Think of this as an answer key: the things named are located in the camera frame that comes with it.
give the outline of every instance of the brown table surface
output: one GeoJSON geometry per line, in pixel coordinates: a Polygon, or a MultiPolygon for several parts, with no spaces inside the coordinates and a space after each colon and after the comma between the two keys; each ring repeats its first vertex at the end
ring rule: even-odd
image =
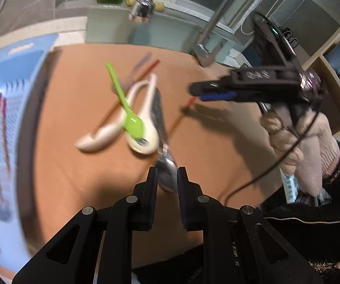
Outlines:
{"type": "MultiPolygon", "coordinates": [[[[152,52],[152,61],[161,60],[154,73],[167,129],[190,97],[189,83],[228,73],[228,68],[217,63],[202,68],[188,54],[145,46],[80,44],[57,50],[35,151],[34,190],[44,241],[84,206],[105,208],[131,194],[134,185],[144,180],[139,176],[146,176],[150,166],[150,157],[132,152],[123,135],[96,154],[84,154],[74,146],[116,102],[106,62],[112,62],[116,73],[124,77],[146,52],[152,52]]],[[[146,89],[139,93],[135,112],[145,93],[146,89]]],[[[189,179],[199,183],[204,194],[222,201],[229,191],[274,161],[259,117],[253,103],[200,101],[185,116],[170,138],[170,147],[177,164],[186,167],[189,179]]],[[[275,170],[235,195],[229,205],[257,206],[279,186],[279,172],[275,170]]],[[[152,231],[133,234],[133,267],[168,259],[202,242],[201,232],[183,229],[178,195],[159,188],[152,231]]]]}

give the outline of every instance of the yellow object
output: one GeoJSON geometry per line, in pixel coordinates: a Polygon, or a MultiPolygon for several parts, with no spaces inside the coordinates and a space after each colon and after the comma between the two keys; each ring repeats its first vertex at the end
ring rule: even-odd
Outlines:
{"type": "MultiPolygon", "coordinates": [[[[135,3],[136,0],[126,0],[126,4],[128,6],[132,6],[135,3]]],[[[154,10],[157,12],[163,12],[165,10],[165,4],[163,2],[159,2],[159,1],[153,1],[155,8],[154,10]]]]}

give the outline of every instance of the jacket zipper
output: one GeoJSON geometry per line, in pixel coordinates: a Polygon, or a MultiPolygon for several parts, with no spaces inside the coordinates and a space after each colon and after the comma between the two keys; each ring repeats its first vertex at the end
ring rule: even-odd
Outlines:
{"type": "Polygon", "coordinates": [[[295,217],[290,217],[290,218],[265,217],[265,219],[272,219],[272,220],[279,220],[279,221],[298,220],[305,224],[340,224],[340,220],[337,220],[337,221],[304,221],[302,219],[295,218],[295,217]]]}

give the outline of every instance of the blue basket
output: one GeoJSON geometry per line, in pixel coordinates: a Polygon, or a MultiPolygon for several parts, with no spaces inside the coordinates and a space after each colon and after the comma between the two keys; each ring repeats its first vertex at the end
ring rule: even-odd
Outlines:
{"type": "Polygon", "coordinates": [[[29,169],[40,94],[48,80],[43,64],[57,37],[27,39],[0,50],[0,265],[14,272],[30,258],[20,219],[33,210],[29,169]]]}

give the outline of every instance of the metal faucet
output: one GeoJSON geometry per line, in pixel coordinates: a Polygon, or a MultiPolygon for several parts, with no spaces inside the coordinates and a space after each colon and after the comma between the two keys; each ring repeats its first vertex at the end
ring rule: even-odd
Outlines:
{"type": "Polygon", "coordinates": [[[202,67],[207,67],[211,65],[220,52],[220,50],[225,46],[227,43],[226,39],[223,39],[212,51],[209,51],[206,48],[206,43],[209,40],[209,35],[212,33],[213,29],[215,28],[216,24],[219,22],[221,17],[225,14],[228,7],[231,6],[234,0],[223,0],[219,8],[213,14],[207,25],[205,26],[204,30],[200,33],[196,43],[192,46],[191,53],[196,57],[199,64],[202,67]]]}
{"type": "Polygon", "coordinates": [[[136,0],[128,18],[134,22],[148,22],[154,12],[153,0],[136,0]]]}

